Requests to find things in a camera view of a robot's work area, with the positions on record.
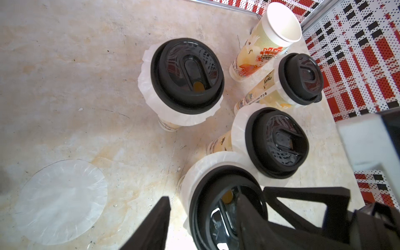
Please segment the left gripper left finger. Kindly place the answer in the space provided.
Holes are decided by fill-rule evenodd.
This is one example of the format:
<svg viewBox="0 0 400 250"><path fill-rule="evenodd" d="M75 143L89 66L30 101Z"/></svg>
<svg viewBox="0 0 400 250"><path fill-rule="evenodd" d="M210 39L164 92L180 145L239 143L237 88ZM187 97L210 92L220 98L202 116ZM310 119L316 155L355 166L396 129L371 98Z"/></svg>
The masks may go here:
<svg viewBox="0 0 400 250"><path fill-rule="evenodd" d="M169 197L163 196L121 250L164 250L170 221Z"/></svg>

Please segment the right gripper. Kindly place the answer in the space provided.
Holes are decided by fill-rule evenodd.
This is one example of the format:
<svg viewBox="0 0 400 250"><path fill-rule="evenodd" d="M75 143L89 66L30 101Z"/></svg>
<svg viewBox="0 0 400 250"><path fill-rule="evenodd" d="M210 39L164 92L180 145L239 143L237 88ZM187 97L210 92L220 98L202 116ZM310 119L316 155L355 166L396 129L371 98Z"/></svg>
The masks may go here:
<svg viewBox="0 0 400 250"><path fill-rule="evenodd" d="M267 204L295 229L318 234L354 250L398 250L400 212L381 203L347 210L351 192L343 187L265 187Z"/></svg>

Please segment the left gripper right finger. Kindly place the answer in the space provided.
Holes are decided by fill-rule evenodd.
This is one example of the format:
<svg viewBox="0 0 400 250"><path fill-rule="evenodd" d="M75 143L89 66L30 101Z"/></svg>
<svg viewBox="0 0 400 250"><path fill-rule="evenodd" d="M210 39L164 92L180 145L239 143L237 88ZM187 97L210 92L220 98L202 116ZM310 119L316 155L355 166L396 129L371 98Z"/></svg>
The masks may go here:
<svg viewBox="0 0 400 250"><path fill-rule="evenodd" d="M236 220L241 250L311 250L311 240L295 230L279 227L273 231L243 194L237 200Z"/></svg>

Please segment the black lid front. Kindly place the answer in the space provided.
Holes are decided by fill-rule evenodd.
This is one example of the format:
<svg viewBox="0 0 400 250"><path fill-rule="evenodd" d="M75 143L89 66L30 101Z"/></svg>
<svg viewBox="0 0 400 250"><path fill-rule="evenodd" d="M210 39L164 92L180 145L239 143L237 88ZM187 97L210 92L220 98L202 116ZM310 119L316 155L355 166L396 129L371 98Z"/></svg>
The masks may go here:
<svg viewBox="0 0 400 250"><path fill-rule="evenodd" d="M245 196L267 219L261 187L249 171L232 165L213 169L197 185L189 207L189 228L199 250L237 250L236 203Z"/></svg>

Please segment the paper milk tea cup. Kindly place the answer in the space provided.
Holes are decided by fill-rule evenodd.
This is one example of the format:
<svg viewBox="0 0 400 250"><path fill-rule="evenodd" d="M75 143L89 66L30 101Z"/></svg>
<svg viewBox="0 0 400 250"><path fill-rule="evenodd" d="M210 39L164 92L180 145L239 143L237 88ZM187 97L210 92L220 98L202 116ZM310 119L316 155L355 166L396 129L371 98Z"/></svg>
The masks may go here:
<svg viewBox="0 0 400 250"><path fill-rule="evenodd" d="M249 93L237 102L234 106L234 114L236 115L239 109L253 103L263 104L269 107L277 107L276 98L278 93L275 91L274 70L262 79Z"/></svg>
<svg viewBox="0 0 400 250"><path fill-rule="evenodd" d="M175 132L181 128L181 126L167 122L167 121L161 119L160 117L158 117L158 122L159 122L159 125L161 126L161 128L167 132Z"/></svg>
<svg viewBox="0 0 400 250"><path fill-rule="evenodd" d="M213 140L207 147L207 155L223 151L233 151L231 131L228 131L219 138Z"/></svg>

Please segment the black cup lid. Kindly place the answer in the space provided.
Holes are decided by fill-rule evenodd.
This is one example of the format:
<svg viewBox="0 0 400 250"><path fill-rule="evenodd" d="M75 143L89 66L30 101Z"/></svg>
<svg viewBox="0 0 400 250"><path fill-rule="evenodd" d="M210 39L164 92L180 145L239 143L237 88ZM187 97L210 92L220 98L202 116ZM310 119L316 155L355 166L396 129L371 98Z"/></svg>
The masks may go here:
<svg viewBox="0 0 400 250"><path fill-rule="evenodd" d="M205 113L223 96L221 64L216 54L196 39L173 39L156 46L150 74L157 96L182 114Z"/></svg>

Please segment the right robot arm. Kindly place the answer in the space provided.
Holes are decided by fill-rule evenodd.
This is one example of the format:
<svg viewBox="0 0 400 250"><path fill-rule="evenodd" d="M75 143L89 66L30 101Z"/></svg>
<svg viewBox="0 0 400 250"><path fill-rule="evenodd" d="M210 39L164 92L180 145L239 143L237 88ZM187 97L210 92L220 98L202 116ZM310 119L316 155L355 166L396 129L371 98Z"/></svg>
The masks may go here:
<svg viewBox="0 0 400 250"><path fill-rule="evenodd" d="M341 121L338 130L354 170L385 170L396 194L400 192L400 110L383 111ZM264 222L263 250L397 250L400 213L390 204L370 202L348 211L345 188L265 188L267 203L290 227ZM323 225L310 224L286 207L281 199L323 203Z"/></svg>

